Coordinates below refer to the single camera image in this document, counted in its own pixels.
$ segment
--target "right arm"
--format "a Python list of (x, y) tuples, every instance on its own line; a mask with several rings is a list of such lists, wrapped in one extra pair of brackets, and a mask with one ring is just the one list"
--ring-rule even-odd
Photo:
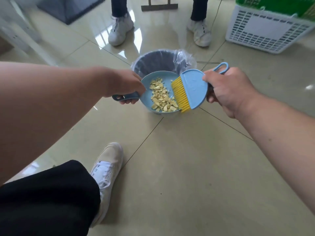
[(206, 71), (210, 103), (219, 102), (252, 136), (271, 164), (315, 214), (315, 119), (260, 94), (238, 68)]

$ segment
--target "brown box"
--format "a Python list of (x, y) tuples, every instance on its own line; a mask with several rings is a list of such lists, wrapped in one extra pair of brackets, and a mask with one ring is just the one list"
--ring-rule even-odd
[(13, 46), (0, 36), (0, 55), (11, 50)]

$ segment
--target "black pants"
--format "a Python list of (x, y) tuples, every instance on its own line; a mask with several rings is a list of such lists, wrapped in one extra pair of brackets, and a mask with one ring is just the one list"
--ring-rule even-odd
[(0, 235), (86, 236), (99, 206), (96, 181), (71, 160), (0, 187)]
[[(207, 3), (208, 0), (194, 0), (191, 13), (191, 19), (193, 21), (202, 21), (206, 19)], [(127, 0), (112, 0), (113, 17), (122, 17), (127, 12)]]

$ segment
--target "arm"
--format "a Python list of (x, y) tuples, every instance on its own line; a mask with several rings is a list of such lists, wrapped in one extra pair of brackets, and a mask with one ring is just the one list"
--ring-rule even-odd
[(238, 68), (222, 76), (207, 71), (214, 86), (208, 101), (219, 102), (252, 136), (271, 164), (315, 214), (315, 119), (270, 99)]
[(134, 91), (142, 94), (145, 88), (131, 70), (0, 62), (0, 185), (59, 140), (102, 97)]

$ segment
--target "sneaker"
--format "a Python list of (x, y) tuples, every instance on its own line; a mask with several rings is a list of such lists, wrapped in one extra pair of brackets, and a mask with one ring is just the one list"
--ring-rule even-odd
[(133, 27), (134, 22), (129, 13), (126, 13), (123, 17), (116, 18), (116, 23), (108, 35), (108, 43), (112, 46), (121, 45), (126, 39), (126, 33)]
[(206, 23), (203, 21), (189, 20), (187, 24), (188, 30), (194, 33), (194, 42), (196, 45), (206, 47), (211, 42), (211, 31), (208, 29)]
[(90, 227), (94, 227), (105, 218), (112, 187), (123, 164), (123, 153), (119, 143), (109, 143), (94, 163), (90, 174), (100, 187), (100, 209)]

